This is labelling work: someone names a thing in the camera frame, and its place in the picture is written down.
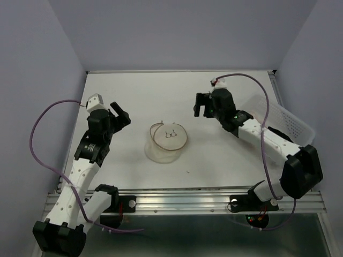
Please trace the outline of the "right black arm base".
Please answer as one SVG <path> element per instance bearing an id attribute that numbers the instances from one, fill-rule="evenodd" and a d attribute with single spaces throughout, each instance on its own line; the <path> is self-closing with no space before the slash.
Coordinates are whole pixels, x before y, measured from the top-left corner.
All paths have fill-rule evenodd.
<path id="1" fill-rule="evenodd" d="M 269 211 L 278 211 L 278 203 L 261 201 L 254 193 L 254 189 L 262 182 L 257 183 L 246 194 L 231 195 L 227 203 L 227 210 L 231 213 L 248 212 L 245 219 L 251 228 L 265 229 L 269 224 Z"/>

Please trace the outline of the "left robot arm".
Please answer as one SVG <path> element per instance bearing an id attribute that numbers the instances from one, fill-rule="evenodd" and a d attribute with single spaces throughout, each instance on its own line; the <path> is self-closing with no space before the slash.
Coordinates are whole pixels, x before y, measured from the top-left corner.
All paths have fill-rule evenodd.
<path id="1" fill-rule="evenodd" d="M 33 226 L 33 235 L 41 251 L 60 256 L 80 256 L 87 233 L 94 225 L 109 233 L 124 232 L 98 222 L 105 210 L 113 211 L 119 206 L 117 187 L 101 184 L 86 203 L 82 201 L 110 151 L 113 135 L 131 120 L 116 102 L 111 103 L 117 112 L 114 115 L 98 95 L 91 96 L 85 107 L 89 113 L 88 129 L 74 154 L 69 176 L 60 175 L 66 185 L 45 220 L 37 221 Z"/>

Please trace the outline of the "white mesh laundry bag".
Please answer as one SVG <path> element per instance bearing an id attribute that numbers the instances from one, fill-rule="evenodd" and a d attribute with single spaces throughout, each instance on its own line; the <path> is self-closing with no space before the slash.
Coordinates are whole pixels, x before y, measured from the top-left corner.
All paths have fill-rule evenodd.
<path id="1" fill-rule="evenodd" d="M 182 125 L 161 121 L 150 127 L 144 152 L 155 163 L 169 164 L 181 156 L 187 143 L 188 134 Z"/>

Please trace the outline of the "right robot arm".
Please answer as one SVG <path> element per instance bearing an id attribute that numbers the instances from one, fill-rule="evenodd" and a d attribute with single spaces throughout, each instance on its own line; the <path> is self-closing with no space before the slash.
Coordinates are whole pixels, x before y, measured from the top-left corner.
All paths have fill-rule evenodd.
<path id="1" fill-rule="evenodd" d="M 277 180 L 271 180 L 267 174 L 265 181 L 257 183 L 248 191 L 249 207 L 258 209 L 266 201 L 283 196 L 300 199 L 323 180 L 318 151 L 314 146 L 303 147 L 293 143 L 277 130 L 265 127 L 252 114 L 237 109 L 227 89 L 197 93 L 194 116 L 200 115 L 201 107 L 205 108 L 204 117 L 215 118 L 225 131 L 260 147 L 265 169 L 267 157 L 282 168 L 277 173 Z"/>

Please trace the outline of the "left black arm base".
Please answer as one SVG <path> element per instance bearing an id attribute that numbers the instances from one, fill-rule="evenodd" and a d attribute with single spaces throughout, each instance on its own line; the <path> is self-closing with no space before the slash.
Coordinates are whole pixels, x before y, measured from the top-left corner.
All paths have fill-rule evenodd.
<path id="1" fill-rule="evenodd" d="M 136 212 L 135 195 L 119 195 L 114 203 L 111 203 L 100 216 L 100 223 L 114 229 L 118 229 L 123 223 L 124 214 Z"/>

